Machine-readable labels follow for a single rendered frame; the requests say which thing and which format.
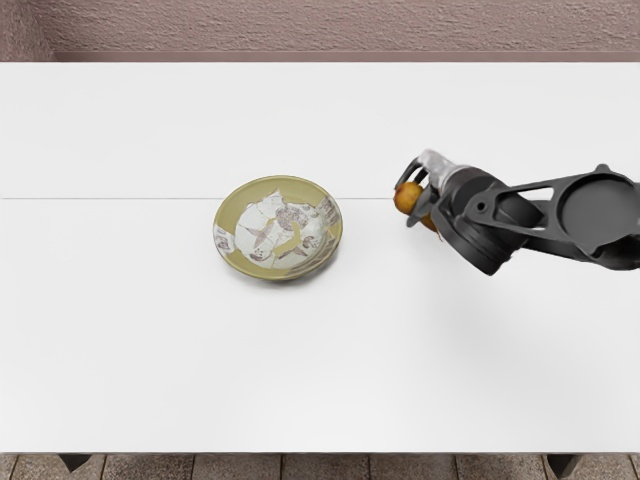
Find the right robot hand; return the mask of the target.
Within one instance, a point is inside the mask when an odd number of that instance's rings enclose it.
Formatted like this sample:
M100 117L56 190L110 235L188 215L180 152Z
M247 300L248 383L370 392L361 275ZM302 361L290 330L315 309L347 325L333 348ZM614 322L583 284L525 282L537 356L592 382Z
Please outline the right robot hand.
M406 226L413 227L426 214L431 216L431 211L444 192L448 180L454 173L468 169L469 165L456 164L437 151L425 149L414 158L401 174L396 187L403 182L414 181L423 187L412 212L407 216Z

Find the yellow-brown fruit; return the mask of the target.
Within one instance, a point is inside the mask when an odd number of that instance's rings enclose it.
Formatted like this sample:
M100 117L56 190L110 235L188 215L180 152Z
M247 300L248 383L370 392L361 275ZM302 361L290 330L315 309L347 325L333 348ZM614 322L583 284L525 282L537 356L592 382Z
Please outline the yellow-brown fruit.
M393 198L396 209L405 215L409 215L415 207L422 192L423 187L417 182L410 181L399 184L395 189ZM429 214L423 216L420 222L426 228L438 234L438 229Z

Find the olive patterned plate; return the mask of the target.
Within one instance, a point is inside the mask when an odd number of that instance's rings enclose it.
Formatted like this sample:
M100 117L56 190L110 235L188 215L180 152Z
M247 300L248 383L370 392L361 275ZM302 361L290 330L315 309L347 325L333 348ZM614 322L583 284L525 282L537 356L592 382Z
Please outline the olive patterned plate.
M337 201L316 183L276 175L252 180L219 206L213 239L235 270L261 280L287 281L324 266L343 233Z

